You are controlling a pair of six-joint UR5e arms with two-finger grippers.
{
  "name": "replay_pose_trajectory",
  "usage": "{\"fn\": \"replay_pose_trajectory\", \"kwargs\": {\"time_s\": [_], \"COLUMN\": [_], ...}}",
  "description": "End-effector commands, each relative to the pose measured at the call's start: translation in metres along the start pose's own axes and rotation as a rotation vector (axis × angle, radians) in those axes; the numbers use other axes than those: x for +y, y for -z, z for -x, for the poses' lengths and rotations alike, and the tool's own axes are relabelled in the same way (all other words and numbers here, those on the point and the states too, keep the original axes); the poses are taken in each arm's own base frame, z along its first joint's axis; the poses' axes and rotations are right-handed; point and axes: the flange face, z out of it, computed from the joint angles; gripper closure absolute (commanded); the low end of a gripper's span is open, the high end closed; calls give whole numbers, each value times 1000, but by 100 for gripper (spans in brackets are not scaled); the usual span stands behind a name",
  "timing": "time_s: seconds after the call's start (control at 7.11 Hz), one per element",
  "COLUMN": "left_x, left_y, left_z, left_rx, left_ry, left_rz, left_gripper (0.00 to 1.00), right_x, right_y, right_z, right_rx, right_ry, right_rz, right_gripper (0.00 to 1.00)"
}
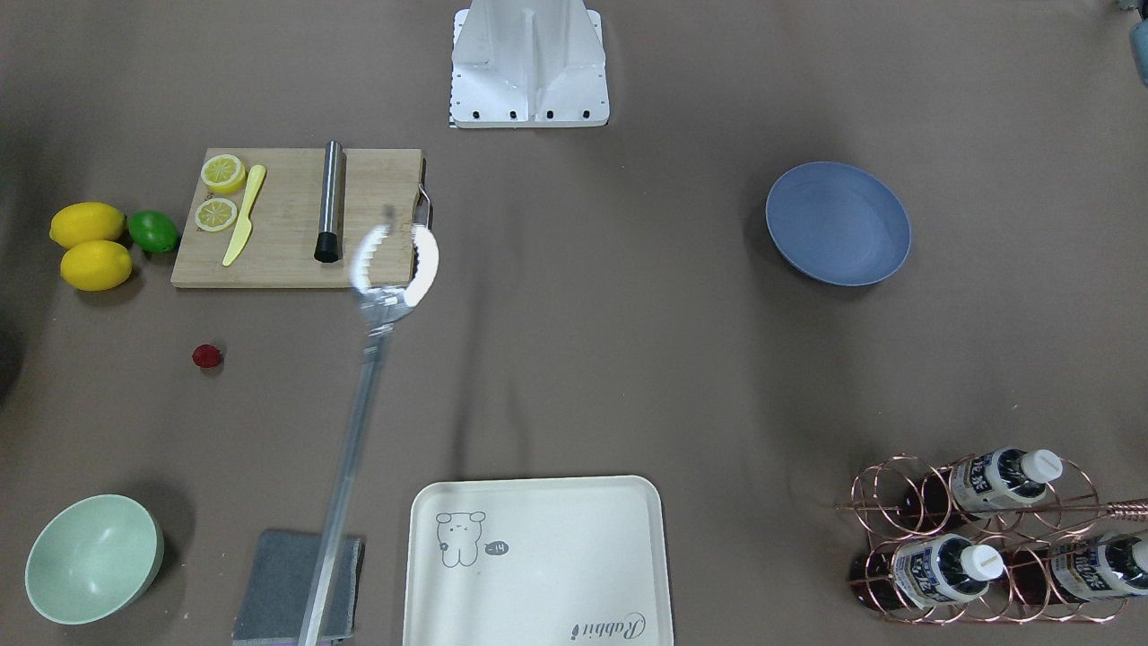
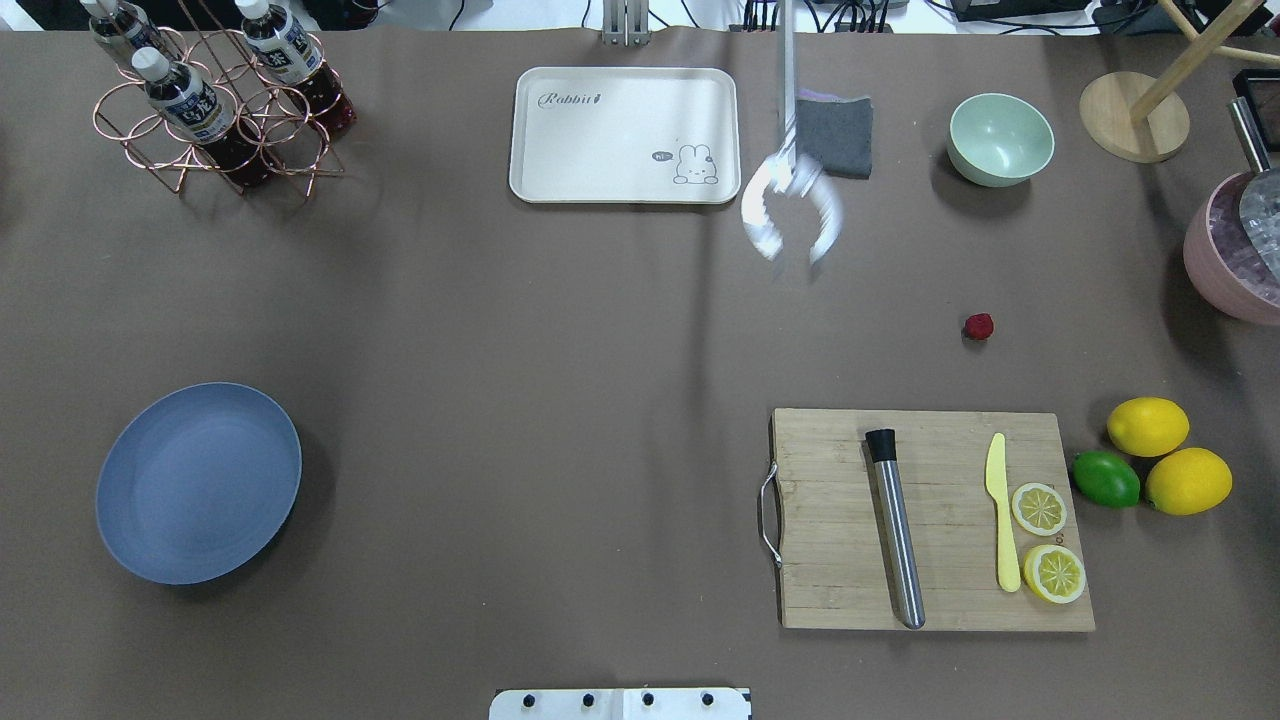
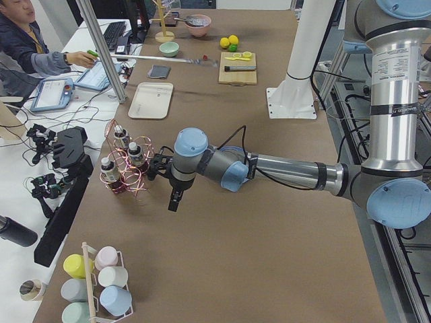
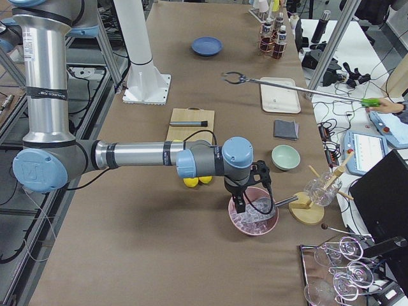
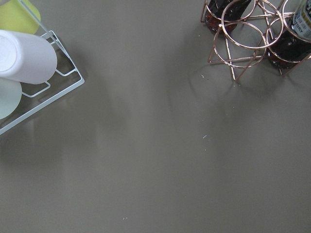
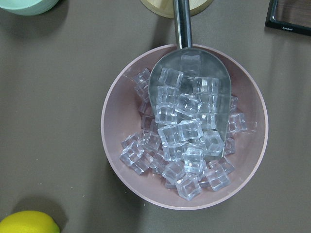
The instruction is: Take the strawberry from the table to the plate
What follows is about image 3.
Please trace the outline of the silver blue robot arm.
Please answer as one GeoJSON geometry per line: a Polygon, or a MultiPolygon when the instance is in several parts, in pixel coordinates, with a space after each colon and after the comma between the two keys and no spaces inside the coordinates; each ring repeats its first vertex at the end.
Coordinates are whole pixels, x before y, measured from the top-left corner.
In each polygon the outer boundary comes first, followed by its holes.
{"type": "Polygon", "coordinates": [[[297,161],[210,145],[197,128],[183,129],[172,155],[158,153],[147,176],[167,178],[168,208],[178,208],[196,175],[236,192],[260,174],[298,190],[326,190],[349,199],[376,222],[413,227],[430,214],[430,189],[415,159],[420,52],[430,35],[429,1],[348,1],[345,48],[372,51],[370,149],[360,165],[297,161]]]}

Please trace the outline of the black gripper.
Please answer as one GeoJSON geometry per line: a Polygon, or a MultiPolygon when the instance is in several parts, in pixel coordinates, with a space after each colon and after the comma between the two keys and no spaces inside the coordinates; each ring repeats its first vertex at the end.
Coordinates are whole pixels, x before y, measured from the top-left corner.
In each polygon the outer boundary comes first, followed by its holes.
{"type": "Polygon", "coordinates": [[[149,161],[147,178],[154,180],[157,175],[169,179],[172,187],[168,210],[177,212],[178,206],[183,197],[183,192],[188,190],[194,181],[192,175],[180,173],[173,165],[174,150],[165,145],[161,146],[159,152],[155,153],[149,161]]]}

